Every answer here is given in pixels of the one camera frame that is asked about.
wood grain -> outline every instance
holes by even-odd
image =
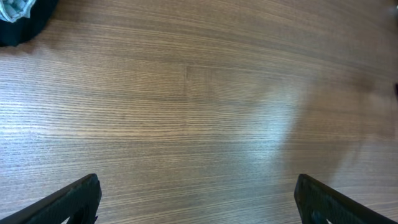
[[[98,223],[300,223],[300,173],[398,221],[393,1],[61,0],[0,49],[0,218],[88,173]]]

light blue cloth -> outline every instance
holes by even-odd
[[[30,9],[36,0],[0,0],[0,19],[15,22],[22,17],[30,17]]]

wooden surface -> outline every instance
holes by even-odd
[[[306,173],[398,221],[393,1],[60,0],[0,49],[0,218],[89,173],[98,223],[300,223]]]

black cloth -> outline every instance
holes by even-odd
[[[17,46],[39,34],[50,19],[58,0],[36,0],[30,10],[30,18],[20,18],[16,22],[0,20],[0,47]]]

black object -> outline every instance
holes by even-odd
[[[33,39],[45,27],[58,0],[36,0],[30,9],[30,18],[20,18],[14,23],[0,20],[0,47],[17,46]]]
[[[396,224],[305,174],[298,177],[294,199],[303,224]]]
[[[42,200],[14,213],[0,224],[93,224],[101,200],[96,174],[89,174]]]

